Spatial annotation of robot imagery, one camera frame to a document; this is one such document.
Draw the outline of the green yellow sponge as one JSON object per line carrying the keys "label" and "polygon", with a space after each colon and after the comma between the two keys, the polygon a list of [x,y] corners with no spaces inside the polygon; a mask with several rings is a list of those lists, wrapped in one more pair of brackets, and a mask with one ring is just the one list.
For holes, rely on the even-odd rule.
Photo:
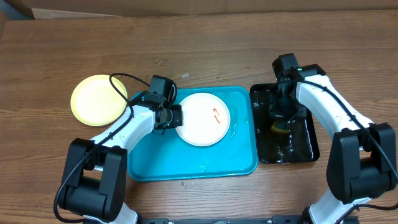
{"label": "green yellow sponge", "polygon": [[289,125],[283,121],[274,121],[270,127],[270,130],[279,134],[288,134],[290,132]]}

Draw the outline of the white plate with stain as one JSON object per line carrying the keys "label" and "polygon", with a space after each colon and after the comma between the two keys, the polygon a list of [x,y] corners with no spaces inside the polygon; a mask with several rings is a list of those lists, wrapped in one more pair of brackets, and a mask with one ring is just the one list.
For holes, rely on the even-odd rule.
{"label": "white plate with stain", "polygon": [[187,143],[206,147],[219,142],[228,132],[231,116],[226,103],[210,93],[194,93],[184,98],[183,125],[176,128]]}

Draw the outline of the yellow plate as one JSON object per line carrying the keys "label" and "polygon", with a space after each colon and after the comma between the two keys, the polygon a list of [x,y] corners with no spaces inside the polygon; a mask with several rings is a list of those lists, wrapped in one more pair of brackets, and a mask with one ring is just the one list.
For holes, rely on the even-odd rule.
{"label": "yellow plate", "polygon": [[109,75],[93,75],[74,89],[70,106],[77,120],[89,126],[104,126],[118,119],[127,105],[125,86]]}

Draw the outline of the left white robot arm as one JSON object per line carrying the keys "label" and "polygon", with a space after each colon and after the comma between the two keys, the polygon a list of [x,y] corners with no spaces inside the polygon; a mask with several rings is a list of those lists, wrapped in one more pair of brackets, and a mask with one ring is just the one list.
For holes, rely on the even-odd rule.
{"label": "left white robot arm", "polygon": [[124,201],[127,157],[154,130],[182,123],[181,105],[155,110],[136,105],[95,140],[73,140],[54,198],[56,218],[64,223],[137,223],[139,214]]}

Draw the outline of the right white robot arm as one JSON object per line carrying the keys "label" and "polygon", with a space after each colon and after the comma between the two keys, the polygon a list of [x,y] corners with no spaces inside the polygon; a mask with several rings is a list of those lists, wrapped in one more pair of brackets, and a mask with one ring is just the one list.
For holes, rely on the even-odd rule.
{"label": "right white robot arm", "polygon": [[397,186],[396,134],[387,123],[375,124],[355,110],[316,64],[272,64],[278,105],[270,116],[286,118],[304,106],[319,120],[332,144],[326,168],[328,190],[305,208],[299,223],[346,223],[361,207]]}

